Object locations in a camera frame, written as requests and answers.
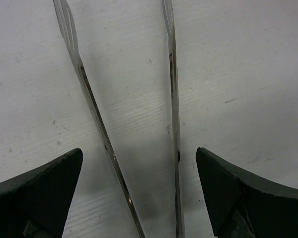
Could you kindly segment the silver metal tongs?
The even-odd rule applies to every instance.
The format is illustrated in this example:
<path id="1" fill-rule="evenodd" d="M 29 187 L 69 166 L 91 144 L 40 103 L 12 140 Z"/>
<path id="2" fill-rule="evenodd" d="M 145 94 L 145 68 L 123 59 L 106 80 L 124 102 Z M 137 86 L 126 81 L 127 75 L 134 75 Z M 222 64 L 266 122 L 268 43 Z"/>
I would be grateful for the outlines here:
<path id="1" fill-rule="evenodd" d="M 145 237 L 145 233 L 138 218 L 131 195 L 127 188 L 126 182 L 122 175 L 116 154 L 112 143 L 108 136 L 98 105 L 96 103 L 93 91 L 87 78 L 82 59 L 79 54 L 77 33 L 74 23 L 73 14 L 66 0 L 55 0 L 53 2 L 61 35 L 67 47 L 70 59 L 74 66 L 74 70 L 80 81 L 83 94 L 89 106 L 93 119 L 99 128 L 103 145 L 111 160 L 113 169 L 125 196 L 132 218 L 136 225 L 138 234 L 141 238 Z M 181 201 L 181 185 L 180 185 L 180 159 L 181 159 L 181 136 L 180 136 L 180 117 L 179 117 L 179 92 L 178 92 L 178 70 L 177 70 L 177 54 L 176 54 L 176 36 L 175 22 L 172 2 L 164 0 L 162 2 L 164 22 L 168 34 L 168 51 L 169 51 L 169 73 L 170 73 L 170 90 L 171 90 L 171 113 L 172 113 L 172 149 L 174 159 L 175 174 L 175 216 L 176 216 L 176 237 L 185 237 L 185 224 L 183 218 L 183 209 Z"/>

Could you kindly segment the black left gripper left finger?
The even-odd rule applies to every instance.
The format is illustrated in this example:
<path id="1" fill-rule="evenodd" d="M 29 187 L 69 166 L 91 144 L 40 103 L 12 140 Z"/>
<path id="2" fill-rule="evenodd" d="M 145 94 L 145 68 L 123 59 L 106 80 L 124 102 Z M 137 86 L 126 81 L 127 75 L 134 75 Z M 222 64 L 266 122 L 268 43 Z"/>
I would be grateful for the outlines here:
<path id="1" fill-rule="evenodd" d="M 79 148 L 0 182 L 0 238 L 60 238 L 83 162 Z"/>

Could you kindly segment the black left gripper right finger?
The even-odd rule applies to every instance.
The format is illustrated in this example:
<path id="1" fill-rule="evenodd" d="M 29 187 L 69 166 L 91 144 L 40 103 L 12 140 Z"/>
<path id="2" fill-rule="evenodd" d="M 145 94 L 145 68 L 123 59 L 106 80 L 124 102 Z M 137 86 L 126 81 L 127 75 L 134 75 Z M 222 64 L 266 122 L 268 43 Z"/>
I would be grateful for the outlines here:
<path id="1" fill-rule="evenodd" d="M 298 189 L 198 148 L 196 163 L 217 238 L 298 238 Z"/>

